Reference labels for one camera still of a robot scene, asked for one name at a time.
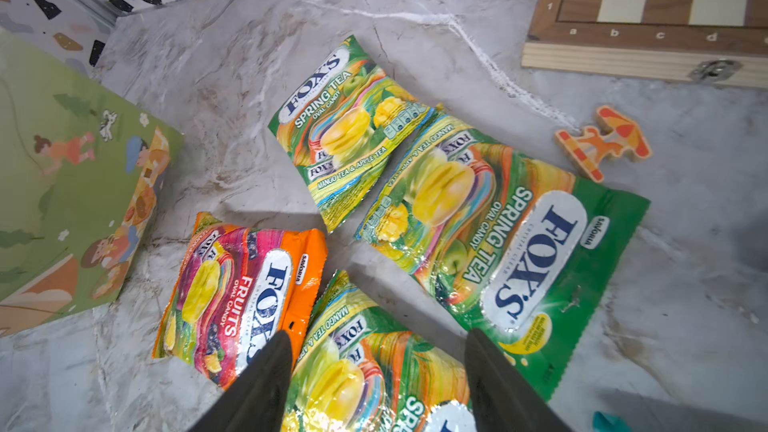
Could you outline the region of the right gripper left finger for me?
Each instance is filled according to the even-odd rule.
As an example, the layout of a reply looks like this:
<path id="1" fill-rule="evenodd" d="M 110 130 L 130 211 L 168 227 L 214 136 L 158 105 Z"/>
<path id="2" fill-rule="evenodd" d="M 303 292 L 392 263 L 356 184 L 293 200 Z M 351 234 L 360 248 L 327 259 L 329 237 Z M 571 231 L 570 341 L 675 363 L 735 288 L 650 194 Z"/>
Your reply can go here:
<path id="1" fill-rule="evenodd" d="M 292 358 L 289 335 L 278 331 L 190 431 L 279 431 Z"/>

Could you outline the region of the green apple tea candy packet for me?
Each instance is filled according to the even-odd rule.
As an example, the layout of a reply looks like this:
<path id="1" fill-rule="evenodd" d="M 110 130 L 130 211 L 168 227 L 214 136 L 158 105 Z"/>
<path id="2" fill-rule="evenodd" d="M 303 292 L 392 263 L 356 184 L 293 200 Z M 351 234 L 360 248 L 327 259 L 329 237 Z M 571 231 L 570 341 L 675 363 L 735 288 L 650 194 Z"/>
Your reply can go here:
<path id="1" fill-rule="evenodd" d="M 464 366 L 337 271 L 311 313 L 284 431 L 473 431 Z"/>

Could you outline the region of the white paper gift bag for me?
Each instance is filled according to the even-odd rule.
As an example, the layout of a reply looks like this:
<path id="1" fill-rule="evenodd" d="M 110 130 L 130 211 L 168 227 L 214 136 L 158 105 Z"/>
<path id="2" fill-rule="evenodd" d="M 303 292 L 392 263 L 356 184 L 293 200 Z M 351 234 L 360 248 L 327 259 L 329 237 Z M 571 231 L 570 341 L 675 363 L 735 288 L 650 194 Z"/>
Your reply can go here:
<path id="1" fill-rule="evenodd" d="M 183 134 L 1 35 L 1 333 L 115 300 Z"/>

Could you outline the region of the orange snack packet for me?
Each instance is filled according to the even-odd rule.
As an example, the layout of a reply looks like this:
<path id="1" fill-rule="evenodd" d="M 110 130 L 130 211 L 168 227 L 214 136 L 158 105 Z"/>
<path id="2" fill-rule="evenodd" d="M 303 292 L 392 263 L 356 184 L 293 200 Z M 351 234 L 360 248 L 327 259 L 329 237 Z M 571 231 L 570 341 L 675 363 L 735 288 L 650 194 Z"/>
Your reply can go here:
<path id="1" fill-rule="evenodd" d="M 278 332 L 299 357 L 328 249 L 318 229 L 256 229 L 196 217 L 152 356 L 173 356 L 226 389 Z"/>

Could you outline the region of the small green spring tea packet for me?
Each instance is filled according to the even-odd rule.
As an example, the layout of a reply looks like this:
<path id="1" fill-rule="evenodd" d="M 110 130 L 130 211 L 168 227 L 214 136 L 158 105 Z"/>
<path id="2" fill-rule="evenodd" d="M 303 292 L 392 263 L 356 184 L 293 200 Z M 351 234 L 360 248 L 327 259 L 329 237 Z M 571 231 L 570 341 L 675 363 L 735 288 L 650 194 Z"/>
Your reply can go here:
<path id="1" fill-rule="evenodd" d="M 269 129 L 333 232 L 379 180 L 395 149 L 434 113 L 350 35 L 288 96 Z"/>

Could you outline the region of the green lemon candy packet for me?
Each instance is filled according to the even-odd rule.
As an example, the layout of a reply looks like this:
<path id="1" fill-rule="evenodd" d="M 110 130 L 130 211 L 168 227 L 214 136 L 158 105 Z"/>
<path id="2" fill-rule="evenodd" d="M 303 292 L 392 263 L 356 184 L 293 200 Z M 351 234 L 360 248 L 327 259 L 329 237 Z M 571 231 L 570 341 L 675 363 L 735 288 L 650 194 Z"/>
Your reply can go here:
<path id="1" fill-rule="evenodd" d="M 550 399 L 649 206 L 437 110 L 357 237 Z"/>

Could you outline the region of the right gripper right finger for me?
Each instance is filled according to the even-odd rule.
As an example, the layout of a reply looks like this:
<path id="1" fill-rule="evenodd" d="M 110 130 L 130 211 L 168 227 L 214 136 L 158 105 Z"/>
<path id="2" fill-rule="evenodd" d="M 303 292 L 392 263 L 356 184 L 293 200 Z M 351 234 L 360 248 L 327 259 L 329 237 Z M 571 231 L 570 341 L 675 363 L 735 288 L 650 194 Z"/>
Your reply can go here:
<path id="1" fill-rule="evenodd" d="M 473 329 L 468 333 L 464 364 L 477 430 L 571 429 L 483 331 Z"/>

